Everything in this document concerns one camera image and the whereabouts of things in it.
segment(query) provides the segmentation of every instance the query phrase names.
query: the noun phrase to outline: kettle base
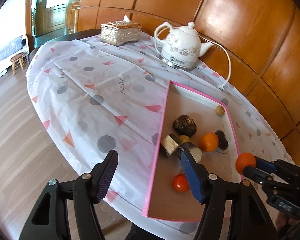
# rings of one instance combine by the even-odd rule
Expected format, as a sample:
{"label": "kettle base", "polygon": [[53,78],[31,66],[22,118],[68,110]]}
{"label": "kettle base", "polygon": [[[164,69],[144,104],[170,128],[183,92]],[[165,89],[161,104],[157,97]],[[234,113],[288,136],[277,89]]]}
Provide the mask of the kettle base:
{"label": "kettle base", "polygon": [[168,61],[167,59],[165,59],[164,57],[161,56],[161,54],[159,55],[159,59],[161,59],[165,64],[167,64],[170,67],[176,68],[176,69],[183,69],[185,71],[191,71],[194,69],[194,66],[192,67],[182,67],[182,66],[178,66],[174,63],[172,63],[171,61]]}

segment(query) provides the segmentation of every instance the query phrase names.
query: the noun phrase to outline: electric kettle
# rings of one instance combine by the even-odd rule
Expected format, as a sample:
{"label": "electric kettle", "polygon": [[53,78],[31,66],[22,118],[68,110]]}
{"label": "electric kettle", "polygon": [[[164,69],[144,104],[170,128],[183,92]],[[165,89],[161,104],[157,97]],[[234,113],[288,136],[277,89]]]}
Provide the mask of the electric kettle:
{"label": "electric kettle", "polygon": [[[159,39],[159,34],[164,30],[170,29],[165,40]],[[184,69],[192,69],[198,57],[201,57],[213,45],[211,42],[201,43],[194,23],[189,22],[188,26],[172,27],[171,24],[164,22],[154,31],[157,41],[163,43],[162,50],[156,50],[160,54],[160,59],[169,66],[178,66]]]}

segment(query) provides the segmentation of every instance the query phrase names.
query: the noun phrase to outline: white cable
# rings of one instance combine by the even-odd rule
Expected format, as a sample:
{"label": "white cable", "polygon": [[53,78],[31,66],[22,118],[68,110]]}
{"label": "white cable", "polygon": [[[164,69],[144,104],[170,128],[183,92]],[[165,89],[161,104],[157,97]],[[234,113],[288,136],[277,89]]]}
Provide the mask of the white cable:
{"label": "white cable", "polygon": [[225,54],[226,54],[226,56],[227,56],[228,64],[229,64],[228,76],[227,76],[227,78],[226,78],[226,81],[224,81],[221,85],[218,86],[218,88],[219,88],[221,91],[224,91],[225,85],[229,82],[230,77],[231,77],[231,60],[230,60],[230,56],[229,56],[228,52],[226,51],[226,49],[225,49],[223,46],[221,46],[219,43],[216,43],[216,42],[214,42],[214,41],[210,41],[210,40],[208,40],[208,39],[206,39],[206,38],[204,38],[204,37],[202,37],[202,36],[200,36],[200,35],[199,35],[199,37],[200,37],[201,39],[205,40],[205,41],[211,42],[211,43],[214,44],[215,46],[216,46],[216,45],[219,46],[219,47],[225,52]]}
{"label": "white cable", "polygon": [[[164,30],[166,30],[166,29],[168,29],[168,27],[165,27],[165,28],[163,28],[161,31],[159,31],[158,36],[159,36]],[[228,76],[227,76],[227,78],[226,78],[226,81],[224,81],[222,84],[219,84],[219,85],[218,85],[218,88],[219,88],[221,91],[224,91],[224,90],[225,90],[225,85],[229,82],[230,77],[231,77],[231,60],[230,60],[230,56],[229,56],[228,52],[226,51],[226,49],[225,49],[222,45],[220,45],[219,43],[216,43],[216,42],[214,42],[214,41],[210,41],[210,40],[208,40],[208,39],[206,39],[206,38],[204,38],[204,37],[202,37],[202,36],[200,36],[200,35],[199,35],[199,37],[200,37],[201,39],[205,40],[205,41],[211,42],[214,46],[220,47],[220,48],[225,52],[225,54],[226,54],[226,56],[227,56],[227,59],[228,59],[228,65],[229,65]],[[154,45],[155,45],[155,49],[156,49],[157,52],[159,53],[158,46],[157,46],[157,39],[155,39]]]}

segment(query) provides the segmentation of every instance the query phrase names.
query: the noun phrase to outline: kettle handle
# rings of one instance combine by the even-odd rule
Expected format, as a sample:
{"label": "kettle handle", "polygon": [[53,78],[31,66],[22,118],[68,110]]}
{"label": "kettle handle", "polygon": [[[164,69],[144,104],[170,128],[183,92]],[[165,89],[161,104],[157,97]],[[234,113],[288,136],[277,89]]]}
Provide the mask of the kettle handle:
{"label": "kettle handle", "polygon": [[167,22],[164,22],[163,24],[159,25],[159,26],[154,30],[154,37],[156,38],[157,41],[160,41],[160,42],[162,42],[162,43],[164,43],[165,40],[159,39],[159,37],[158,37],[158,32],[159,32],[159,30],[160,30],[161,28],[163,28],[163,27],[169,27],[170,31],[173,31],[172,25],[171,25],[170,23],[167,23]]}

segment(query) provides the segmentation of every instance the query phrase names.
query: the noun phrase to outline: kettle spout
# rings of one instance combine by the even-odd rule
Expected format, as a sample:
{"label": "kettle spout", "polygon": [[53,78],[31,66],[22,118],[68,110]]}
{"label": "kettle spout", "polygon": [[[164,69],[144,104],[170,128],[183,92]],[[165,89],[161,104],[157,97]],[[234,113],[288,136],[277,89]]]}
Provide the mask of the kettle spout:
{"label": "kettle spout", "polygon": [[199,57],[203,56],[213,44],[211,42],[201,43]]}

